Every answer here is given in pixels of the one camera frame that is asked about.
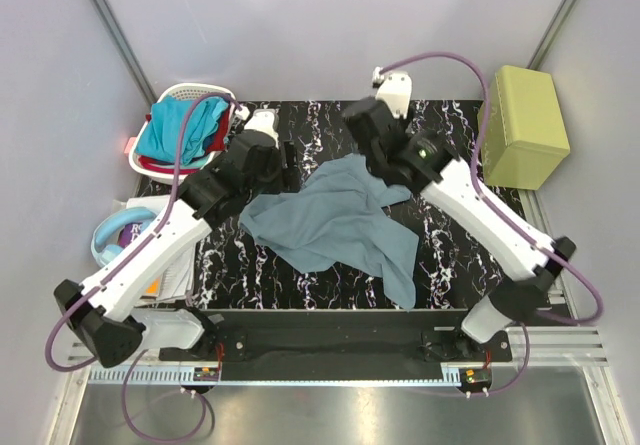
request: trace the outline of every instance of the metal floor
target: metal floor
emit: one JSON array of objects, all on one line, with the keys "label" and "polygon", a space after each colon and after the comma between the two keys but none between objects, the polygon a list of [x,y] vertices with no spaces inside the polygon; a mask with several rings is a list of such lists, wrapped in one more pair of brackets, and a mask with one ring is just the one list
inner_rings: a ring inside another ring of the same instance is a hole
[{"label": "metal floor", "polygon": [[[509,369],[494,370],[496,385],[513,373]],[[167,390],[164,386],[131,387],[130,413]],[[221,386],[207,396],[215,410],[215,430],[210,434],[203,431],[200,438],[189,443],[604,444],[578,369],[530,369],[512,390],[470,401],[400,388]],[[176,437],[190,431],[200,416],[199,410],[199,405],[186,397],[171,397],[141,415],[136,423],[146,433]],[[135,437],[123,424],[120,386],[90,385],[71,443],[148,442]]]}]

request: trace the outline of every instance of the metal frame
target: metal frame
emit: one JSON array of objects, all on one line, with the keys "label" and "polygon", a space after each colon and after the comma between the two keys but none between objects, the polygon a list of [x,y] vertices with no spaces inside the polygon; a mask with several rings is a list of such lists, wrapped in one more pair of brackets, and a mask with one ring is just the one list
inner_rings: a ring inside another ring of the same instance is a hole
[{"label": "metal frame", "polygon": [[[431,380],[196,380],[196,368],[218,370],[218,363],[197,363],[195,365],[167,365],[167,362],[137,366],[128,384],[131,385],[174,385],[174,386],[206,386],[215,384],[226,387],[459,387],[460,368],[441,364],[442,378]],[[99,385],[117,385],[124,381],[130,364],[104,369],[100,366],[91,368],[88,383]]]},{"label": "metal frame", "polygon": [[45,443],[69,445],[80,413],[82,399],[87,388],[90,367],[70,373],[60,394],[57,411]]},{"label": "metal frame", "polygon": [[549,53],[549,50],[553,46],[553,43],[556,41],[556,38],[558,37],[560,30],[562,29],[567,18],[575,8],[577,2],[578,0],[562,0],[560,2],[560,6],[556,10],[556,13],[551,19],[549,26],[545,30],[544,35],[542,36],[542,40],[540,40],[540,43],[538,44],[536,51],[533,52],[533,56],[531,57],[531,60],[529,61],[529,65],[527,65],[527,68],[530,68],[531,70],[540,69],[542,62],[544,62],[544,59],[546,58],[547,54]]},{"label": "metal frame", "polygon": [[[539,230],[551,234],[549,221],[535,192],[521,190],[519,193],[527,221]],[[569,307],[571,315],[574,317],[577,315],[575,301],[571,295],[571,289],[566,286],[566,284],[562,280],[562,276],[560,276],[556,280],[555,290],[553,290],[551,294],[552,296],[561,297]],[[532,336],[531,363],[534,366],[538,361],[537,353],[534,353],[534,350],[536,349],[534,347],[534,343],[536,343],[537,332],[542,331],[543,328],[546,327],[535,327],[534,329],[530,330]],[[598,422],[600,423],[600,429],[602,430],[602,434],[607,445],[635,444],[635,440],[631,433],[631,428],[629,427],[629,422],[627,420],[624,408],[622,407],[620,395],[616,389],[616,385],[611,374],[611,369],[609,368],[609,364],[607,362],[604,349],[602,348],[602,343],[599,340],[599,336],[597,341],[594,339],[594,337],[585,339],[584,335],[581,336],[578,332],[593,331],[595,334],[597,334],[597,330],[593,327],[552,328],[557,330],[559,334],[562,334],[563,332],[567,333],[567,330],[569,329],[573,330],[573,332],[570,332],[572,336],[567,337],[570,338],[570,340],[567,340],[567,343],[572,345],[572,347],[579,345],[582,346],[582,350],[580,350],[581,357],[567,356],[562,353],[565,349],[559,348],[556,350],[556,356],[554,356],[553,359],[564,359],[569,362],[567,363],[567,365],[574,365],[582,368],[582,373],[585,377],[589,395],[591,396],[591,401],[596,410]],[[556,333],[553,333],[553,336],[554,339],[558,339],[561,337],[561,335],[556,335]],[[509,339],[512,340],[511,332],[509,333]],[[517,348],[518,347],[515,346],[514,342],[512,341],[512,349],[514,349],[514,353],[516,352]],[[542,359],[542,362],[544,363],[549,358],[551,357],[549,355],[546,355],[544,359]]]},{"label": "metal frame", "polygon": [[138,86],[140,93],[147,101],[147,104],[151,106],[158,100],[156,93],[153,91],[153,87],[151,83],[147,79],[147,76],[144,73],[144,70],[140,66],[140,62],[138,62],[138,58],[135,53],[133,53],[133,49],[129,42],[127,41],[127,37],[125,36],[116,16],[111,10],[111,6],[107,0],[91,0],[93,3],[96,13],[102,20],[106,31],[111,36],[113,40],[113,44],[118,49],[118,53],[122,57],[129,73],[131,74],[131,78]]}]

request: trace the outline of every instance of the gray cloth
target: gray cloth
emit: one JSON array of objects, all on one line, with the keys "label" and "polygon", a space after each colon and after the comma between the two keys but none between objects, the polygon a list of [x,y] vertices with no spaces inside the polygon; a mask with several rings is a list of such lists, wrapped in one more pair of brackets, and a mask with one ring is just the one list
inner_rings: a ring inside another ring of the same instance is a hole
[{"label": "gray cloth", "polygon": [[342,262],[382,277],[385,295],[413,308],[418,236],[381,210],[410,196],[371,176],[363,156],[348,155],[323,163],[299,193],[258,196],[240,225],[301,273]]}]

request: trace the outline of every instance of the yellow-green box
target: yellow-green box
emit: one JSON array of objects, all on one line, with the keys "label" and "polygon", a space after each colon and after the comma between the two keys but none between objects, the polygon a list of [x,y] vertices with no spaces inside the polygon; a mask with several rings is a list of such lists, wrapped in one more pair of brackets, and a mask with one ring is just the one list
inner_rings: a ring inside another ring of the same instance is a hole
[{"label": "yellow-green box", "polygon": [[537,190],[569,150],[551,75],[502,67],[491,83],[489,128],[482,145],[485,183]]}]

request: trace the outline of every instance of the black mount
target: black mount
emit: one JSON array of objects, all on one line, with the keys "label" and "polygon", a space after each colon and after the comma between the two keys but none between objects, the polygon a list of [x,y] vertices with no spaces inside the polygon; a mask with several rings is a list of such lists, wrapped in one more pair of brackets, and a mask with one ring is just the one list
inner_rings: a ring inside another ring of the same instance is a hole
[{"label": "black mount", "polygon": [[[246,130],[233,138],[226,152],[184,180],[178,189],[178,199],[195,210],[195,218],[203,218],[215,228],[238,215],[260,193],[299,191],[297,165],[292,143],[285,142],[278,150],[269,135]],[[82,290],[82,285],[71,280],[64,280],[56,287],[53,295],[62,313],[82,298]],[[215,350],[216,326],[200,311],[187,310],[204,328],[202,337],[188,353],[207,357]],[[145,327],[132,317],[115,322],[104,317],[104,313],[102,307],[94,308],[86,302],[73,314],[68,325],[100,364],[109,368],[135,353]]]},{"label": "black mount", "polygon": [[178,189],[178,198],[195,210],[211,228],[238,215],[261,193],[297,192],[300,172],[293,144],[282,150],[273,138],[256,130],[236,135],[229,149],[202,170],[189,175]]},{"label": "black mount", "polygon": [[367,97],[347,107],[342,118],[372,175],[419,194],[442,180],[440,172],[458,153],[434,132],[408,135],[414,113],[410,107],[406,119],[396,119],[385,102]]},{"label": "black mount", "polygon": [[[554,241],[553,250],[564,260],[569,260],[576,251],[576,245],[567,237]],[[544,268],[537,267],[534,276],[514,281],[505,277],[491,292],[491,304],[505,317],[514,322],[527,323],[539,308],[547,305],[547,292],[562,272],[563,267],[553,260],[547,260]]]}]

